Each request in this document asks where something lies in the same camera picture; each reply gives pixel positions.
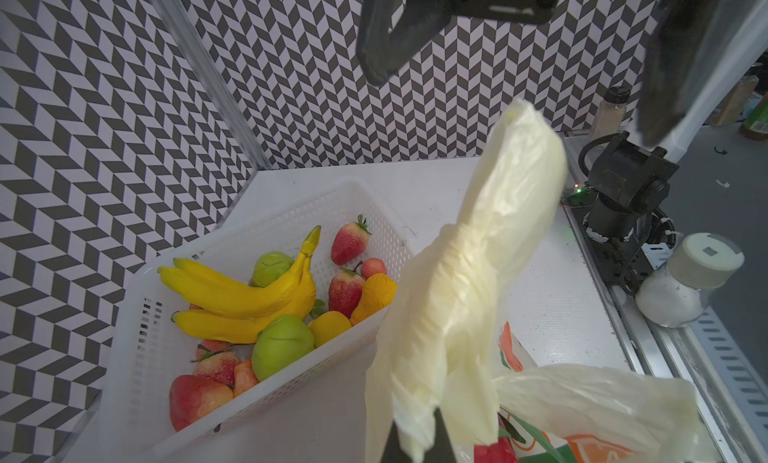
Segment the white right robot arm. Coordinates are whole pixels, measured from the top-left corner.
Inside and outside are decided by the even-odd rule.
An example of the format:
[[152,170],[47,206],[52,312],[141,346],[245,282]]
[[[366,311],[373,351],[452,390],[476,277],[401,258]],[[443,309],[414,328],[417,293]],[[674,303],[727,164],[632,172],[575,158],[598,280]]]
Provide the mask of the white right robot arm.
[[[366,80],[384,84],[455,17],[543,24],[559,0],[363,0],[356,55]],[[661,19],[647,47],[637,127],[594,140],[600,155],[581,171],[590,190],[582,228],[601,278],[631,287],[648,275],[647,234],[677,166],[662,141],[705,96],[717,60],[742,29],[754,29],[762,0],[659,0]]]

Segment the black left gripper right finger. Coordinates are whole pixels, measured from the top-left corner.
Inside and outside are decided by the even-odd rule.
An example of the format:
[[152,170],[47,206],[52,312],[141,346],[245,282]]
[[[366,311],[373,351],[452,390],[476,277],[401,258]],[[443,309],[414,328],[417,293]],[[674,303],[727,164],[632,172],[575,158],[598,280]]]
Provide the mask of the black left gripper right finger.
[[456,456],[440,408],[434,413],[435,438],[433,446],[425,453],[424,463],[456,463]]

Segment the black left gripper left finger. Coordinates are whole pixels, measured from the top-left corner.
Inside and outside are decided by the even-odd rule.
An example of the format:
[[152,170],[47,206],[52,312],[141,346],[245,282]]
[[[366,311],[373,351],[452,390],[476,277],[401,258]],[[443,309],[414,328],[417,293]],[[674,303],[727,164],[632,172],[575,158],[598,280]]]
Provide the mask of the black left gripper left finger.
[[395,422],[392,422],[386,445],[384,447],[381,463],[411,463],[410,456],[400,446],[399,431]]

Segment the translucent cream plastic bag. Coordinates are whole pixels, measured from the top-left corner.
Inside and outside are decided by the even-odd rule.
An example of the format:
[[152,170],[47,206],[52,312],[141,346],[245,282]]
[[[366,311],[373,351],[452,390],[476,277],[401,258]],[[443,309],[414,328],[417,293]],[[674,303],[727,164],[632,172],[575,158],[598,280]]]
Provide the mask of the translucent cream plastic bag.
[[694,386],[577,364],[497,368],[496,316],[548,232],[565,186],[561,138],[513,101],[493,126],[458,219],[408,261],[366,374],[365,458],[389,441],[412,461],[492,444],[507,411],[596,462],[714,462]]

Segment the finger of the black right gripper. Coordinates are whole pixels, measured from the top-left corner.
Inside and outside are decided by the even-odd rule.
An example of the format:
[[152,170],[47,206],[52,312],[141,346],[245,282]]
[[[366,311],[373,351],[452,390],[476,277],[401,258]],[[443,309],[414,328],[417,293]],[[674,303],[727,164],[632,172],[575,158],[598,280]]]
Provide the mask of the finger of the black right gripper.
[[646,50],[637,128],[659,145],[690,113],[740,27],[744,0],[659,0],[661,19]]

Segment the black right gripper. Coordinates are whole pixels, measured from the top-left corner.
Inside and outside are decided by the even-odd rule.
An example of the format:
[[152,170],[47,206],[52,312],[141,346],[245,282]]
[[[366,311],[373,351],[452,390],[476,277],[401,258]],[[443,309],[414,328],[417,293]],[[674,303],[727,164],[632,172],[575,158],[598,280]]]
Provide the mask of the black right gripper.
[[384,85],[456,16],[542,24],[560,0],[406,0],[393,22],[396,0],[363,0],[356,56],[366,81]]

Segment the pink fake dragon fruit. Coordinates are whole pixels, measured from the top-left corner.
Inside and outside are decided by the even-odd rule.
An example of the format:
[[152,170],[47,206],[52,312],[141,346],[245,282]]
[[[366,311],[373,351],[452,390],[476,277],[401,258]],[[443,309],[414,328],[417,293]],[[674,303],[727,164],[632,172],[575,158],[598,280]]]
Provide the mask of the pink fake dragon fruit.
[[525,438],[513,425],[512,416],[506,411],[498,413],[498,438],[493,444],[474,446],[475,463],[519,463],[515,445],[526,445],[532,438]]

